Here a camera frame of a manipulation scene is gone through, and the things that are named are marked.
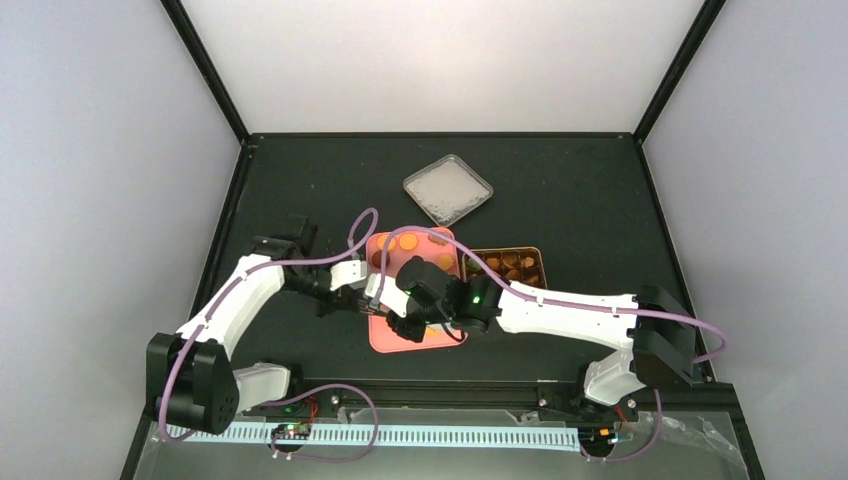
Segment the pink plastic tray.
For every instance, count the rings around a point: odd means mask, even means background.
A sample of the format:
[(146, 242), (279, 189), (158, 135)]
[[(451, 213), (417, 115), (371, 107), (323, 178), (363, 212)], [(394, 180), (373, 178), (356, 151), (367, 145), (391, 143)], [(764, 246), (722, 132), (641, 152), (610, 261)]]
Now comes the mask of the pink plastic tray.
[[(455, 265), (449, 273), (455, 277), (460, 276), (459, 256), (454, 245), (445, 242), (441, 238), (433, 235), (439, 233), (445, 237), (454, 238), (453, 233), (443, 227), (426, 229), (424, 232), (414, 231), (405, 232), (413, 233), (418, 236), (419, 246), (412, 252), (407, 252), (399, 248), (396, 237), (396, 248), (388, 252), (387, 258), (387, 274), (395, 277), (399, 268), (414, 256), (419, 256), (423, 260), (436, 264), (436, 259), (440, 254), (450, 254), (455, 257)], [(372, 273), (378, 273), (380, 261), (383, 251), (379, 251), (376, 247), (376, 240), (379, 235), (389, 234), (388, 232), (378, 232), (370, 236), (366, 244), (366, 259)], [(422, 343), (414, 343), (398, 337), (387, 325), (386, 318), (382, 316), (370, 315), (368, 317), (368, 335), (371, 347), (382, 354), (400, 353), (406, 351), (428, 350), (448, 348), (464, 341), (463, 335), (457, 331), (445, 333), (439, 325), (428, 326), (424, 341)]]

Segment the gold cookie tin box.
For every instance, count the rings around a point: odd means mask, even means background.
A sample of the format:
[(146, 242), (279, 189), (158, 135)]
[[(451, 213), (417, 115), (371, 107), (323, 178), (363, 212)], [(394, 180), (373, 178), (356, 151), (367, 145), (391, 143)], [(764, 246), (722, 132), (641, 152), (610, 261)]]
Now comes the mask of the gold cookie tin box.
[(507, 283), (543, 288), (548, 287), (541, 251), (532, 246), (473, 249), (485, 264)]

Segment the clear plastic lid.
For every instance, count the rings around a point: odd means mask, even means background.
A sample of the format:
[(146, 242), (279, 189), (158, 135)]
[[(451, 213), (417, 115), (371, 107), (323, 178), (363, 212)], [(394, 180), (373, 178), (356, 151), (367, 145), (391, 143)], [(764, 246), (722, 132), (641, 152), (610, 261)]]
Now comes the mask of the clear plastic lid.
[(489, 200), (493, 187), (455, 154), (408, 176), (404, 191), (439, 227), (449, 227)]

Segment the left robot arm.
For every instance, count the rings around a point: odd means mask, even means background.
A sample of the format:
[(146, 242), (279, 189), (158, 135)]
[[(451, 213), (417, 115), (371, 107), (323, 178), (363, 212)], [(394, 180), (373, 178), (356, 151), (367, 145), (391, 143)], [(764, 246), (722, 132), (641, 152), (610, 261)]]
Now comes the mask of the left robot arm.
[(376, 229), (376, 209), (364, 210), (354, 223), (364, 220), (370, 222), (364, 235), (349, 230), (346, 250), (329, 257), (313, 256), (317, 227), (306, 217), (295, 217), (282, 235), (253, 238), (204, 307), (175, 333), (158, 333), (150, 340), (145, 412), (156, 420), (163, 441), (220, 434), (237, 414), (287, 396), (291, 368), (261, 361), (236, 369), (237, 344), (281, 291), (313, 298), (329, 309), (356, 310), (355, 291), (367, 276), (359, 252)]

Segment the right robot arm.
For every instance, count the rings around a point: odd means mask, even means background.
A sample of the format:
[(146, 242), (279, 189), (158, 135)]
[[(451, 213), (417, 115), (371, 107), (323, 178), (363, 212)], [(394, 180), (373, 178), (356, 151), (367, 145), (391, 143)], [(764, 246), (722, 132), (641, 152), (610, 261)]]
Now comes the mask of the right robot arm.
[(385, 308), (392, 330), (413, 342), (430, 325), (467, 334), (497, 326), (508, 334), (543, 334), (601, 345), (610, 354), (589, 363), (569, 392), (572, 410), (593, 419), (644, 388), (685, 388), (694, 380), (695, 331), (663, 310), (661, 289), (582, 295), (510, 283), (489, 273), (451, 275), (418, 256), (393, 276), (370, 274), (365, 296)]

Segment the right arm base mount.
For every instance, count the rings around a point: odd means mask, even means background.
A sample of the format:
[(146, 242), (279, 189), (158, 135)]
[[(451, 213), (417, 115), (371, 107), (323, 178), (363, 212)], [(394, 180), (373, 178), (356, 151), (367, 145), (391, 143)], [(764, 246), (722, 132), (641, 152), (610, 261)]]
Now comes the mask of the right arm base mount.
[(583, 426), (607, 426), (619, 421), (635, 422), (638, 410), (627, 404), (629, 397), (613, 406), (589, 400), (575, 382), (539, 383), (535, 387), (536, 409), (543, 418), (561, 419)]

